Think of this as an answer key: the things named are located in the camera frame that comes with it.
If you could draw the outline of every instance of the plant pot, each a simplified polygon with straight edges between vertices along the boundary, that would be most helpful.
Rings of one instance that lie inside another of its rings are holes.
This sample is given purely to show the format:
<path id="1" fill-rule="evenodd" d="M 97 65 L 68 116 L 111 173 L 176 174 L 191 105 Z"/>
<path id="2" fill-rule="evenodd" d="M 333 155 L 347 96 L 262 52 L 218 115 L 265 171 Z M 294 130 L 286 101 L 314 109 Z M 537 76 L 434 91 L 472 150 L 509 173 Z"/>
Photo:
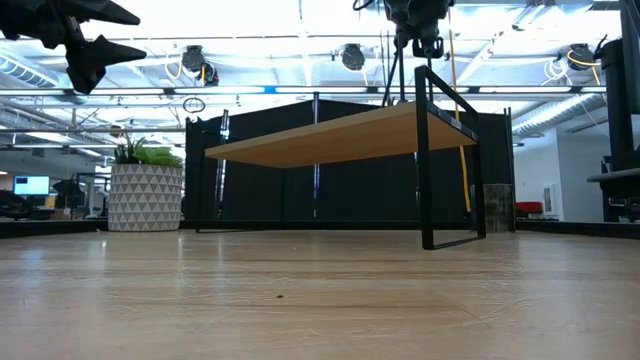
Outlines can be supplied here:
<path id="1" fill-rule="evenodd" d="M 116 165 L 111 171 L 109 230 L 177 230 L 180 227 L 181 200 L 181 168 Z"/>

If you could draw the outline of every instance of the computer monitor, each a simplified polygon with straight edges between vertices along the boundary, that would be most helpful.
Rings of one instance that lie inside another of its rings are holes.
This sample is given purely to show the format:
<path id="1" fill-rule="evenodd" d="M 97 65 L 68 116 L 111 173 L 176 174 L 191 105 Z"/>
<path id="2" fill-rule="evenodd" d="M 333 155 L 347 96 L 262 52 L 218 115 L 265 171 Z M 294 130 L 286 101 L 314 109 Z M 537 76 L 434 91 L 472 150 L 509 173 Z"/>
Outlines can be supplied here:
<path id="1" fill-rule="evenodd" d="M 49 195 L 49 177 L 14 176 L 13 193 L 21 196 Z"/>

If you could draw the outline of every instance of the black metal table leg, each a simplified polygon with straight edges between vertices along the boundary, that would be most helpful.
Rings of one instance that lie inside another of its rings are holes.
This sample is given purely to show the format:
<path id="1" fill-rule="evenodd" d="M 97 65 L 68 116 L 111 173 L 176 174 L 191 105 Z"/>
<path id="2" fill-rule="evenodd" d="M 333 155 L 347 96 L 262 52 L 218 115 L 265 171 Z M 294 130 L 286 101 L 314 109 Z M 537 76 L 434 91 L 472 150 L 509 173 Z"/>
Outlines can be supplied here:
<path id="1" fill-rule="evenodd" d="M 285 222 L 284 222 L 284 201 L 285 201 L 285 190 L 286 190 L 286 181 L 287 181 L 287 170 L 286 169 L 282 169 L 282 180 L 280 181 L 280 227 L 282 228 L 282 230 L 285 229 Z"/>
<path id="2" fill-rule="evenodd" d="M 482 156 L 480 142 L 473 145 L 473 173 L 476 187 L 476 223 L 478 225 L 478 238 L 487 237 L 487 222 L 484 206 L 484 180 L 482 178 Z"/>
<path id="3" fill-rule="evenodd" d="M 204 188 L 204 162 L 205 162 L 205 147 L 204 147 L 204 134 L 205 132 L 203 131 L 202 133 L 200 133 L 200 144 L 201 144 L 201 149 L 202 151 L 200 151 L 200 164 L 198 165 L 200 168 L 200 173 L 199 173 L 199 181 L 198 181 L 198 212 L 196 215 L 196 233 L 200 234 L 200 230 L 202 229 L 202 198 L 204 197 L 202 194 L 203 188 Z"/>
<path id="4" fill-rule="evenodd" d="M 415 70 L 416 125 L 418 137 L 418 210 L 422 248 L 435 250 L 431 209 L 431 165 L 429 159 L 429 124 L 427 122 L 426 72 L 424 67 Z"/>

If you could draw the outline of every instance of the table top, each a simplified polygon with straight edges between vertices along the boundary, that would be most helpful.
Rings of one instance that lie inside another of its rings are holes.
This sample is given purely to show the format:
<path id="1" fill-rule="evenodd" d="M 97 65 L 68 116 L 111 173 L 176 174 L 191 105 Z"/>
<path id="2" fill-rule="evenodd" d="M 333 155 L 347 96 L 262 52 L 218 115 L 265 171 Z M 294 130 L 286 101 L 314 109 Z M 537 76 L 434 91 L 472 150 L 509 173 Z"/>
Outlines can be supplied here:
<path id="1" fill-rule="evenodd" d="M 478 137 L 427 103 L 431 150 L 473 145 Z M 418 151 L 415 103 L 380 108 L 206 150 L 207 157 L 277 168 L 370 159 Z"/>

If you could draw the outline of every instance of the wooden floor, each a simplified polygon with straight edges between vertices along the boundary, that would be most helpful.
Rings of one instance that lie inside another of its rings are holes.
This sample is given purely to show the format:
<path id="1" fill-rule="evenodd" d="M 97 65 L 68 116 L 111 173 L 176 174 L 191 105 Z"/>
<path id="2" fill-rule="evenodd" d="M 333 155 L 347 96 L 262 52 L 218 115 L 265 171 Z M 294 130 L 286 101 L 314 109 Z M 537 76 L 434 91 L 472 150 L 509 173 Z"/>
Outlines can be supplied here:
<path id="1" fill-rule="evenodd" d="M 0 359 L 640 359 L 640 242 L 416 232 L 0 240 Z"/>

